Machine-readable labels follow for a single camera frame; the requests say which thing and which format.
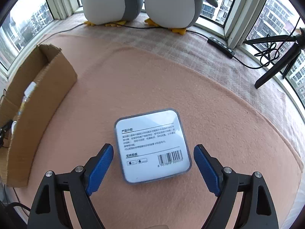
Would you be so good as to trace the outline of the white square plastic case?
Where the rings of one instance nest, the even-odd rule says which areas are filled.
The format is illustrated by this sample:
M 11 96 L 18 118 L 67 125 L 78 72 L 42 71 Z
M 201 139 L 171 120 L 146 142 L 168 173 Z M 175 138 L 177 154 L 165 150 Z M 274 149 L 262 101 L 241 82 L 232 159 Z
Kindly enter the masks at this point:
M 123 176 L 130 184 L 170 178 L 192 167 L 179 113 L 172 108 L 120 118 L 114 132 Z

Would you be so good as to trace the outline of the pink felt mat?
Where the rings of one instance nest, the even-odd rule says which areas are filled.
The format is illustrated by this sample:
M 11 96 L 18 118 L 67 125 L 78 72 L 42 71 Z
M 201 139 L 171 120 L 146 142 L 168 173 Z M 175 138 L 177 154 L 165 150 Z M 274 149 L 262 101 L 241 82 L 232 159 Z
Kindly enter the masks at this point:
M 304 206 L 304 122 L 275 80 L 256 89 L 262 70 L 243 52 L 230 60 L 201 35 L 162 29 L 83 25 L 74 15 L 43 36 L 62 49 L 78 80 L 50 122 L 36 152 L 28 185 L 17 188 L 30 206 L 44 173 L 71 171 L 105 143 L 115 144 L 121 117 L 172 108 L 188 146 L 203 144 L 240 173 L 260 171 L 289 228 Z

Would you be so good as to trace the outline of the brown cardboard box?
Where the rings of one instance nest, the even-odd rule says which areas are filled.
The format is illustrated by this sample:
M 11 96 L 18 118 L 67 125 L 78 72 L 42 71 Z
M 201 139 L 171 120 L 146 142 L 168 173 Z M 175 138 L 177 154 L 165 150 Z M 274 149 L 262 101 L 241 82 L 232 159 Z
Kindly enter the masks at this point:
M 27 186 L 43 134 L 77 78 L 62 50 L 52 44 L 35 47 L 18 68 L 1 101 L 1 180 L 8 187 Z M 32 81 L 36 87 L 17 116 Z

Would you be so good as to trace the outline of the large plush penguin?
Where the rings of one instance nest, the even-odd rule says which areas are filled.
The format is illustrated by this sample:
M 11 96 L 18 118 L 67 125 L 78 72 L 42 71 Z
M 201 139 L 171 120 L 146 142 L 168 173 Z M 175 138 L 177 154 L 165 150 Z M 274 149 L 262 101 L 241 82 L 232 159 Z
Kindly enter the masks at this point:
M 136 19 L 144 0 L 83 0 L 84 24 L 121 26 Z

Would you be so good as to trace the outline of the small plush penguin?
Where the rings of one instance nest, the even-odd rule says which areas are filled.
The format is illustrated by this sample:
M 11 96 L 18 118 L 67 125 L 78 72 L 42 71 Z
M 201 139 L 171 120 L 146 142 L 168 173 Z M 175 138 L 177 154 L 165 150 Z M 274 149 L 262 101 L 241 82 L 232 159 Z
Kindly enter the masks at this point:
M 218 7 L 217 0 L 144 0 L 148 16 L 144 22 L 184 35 L 199 18 L 204 1 Z

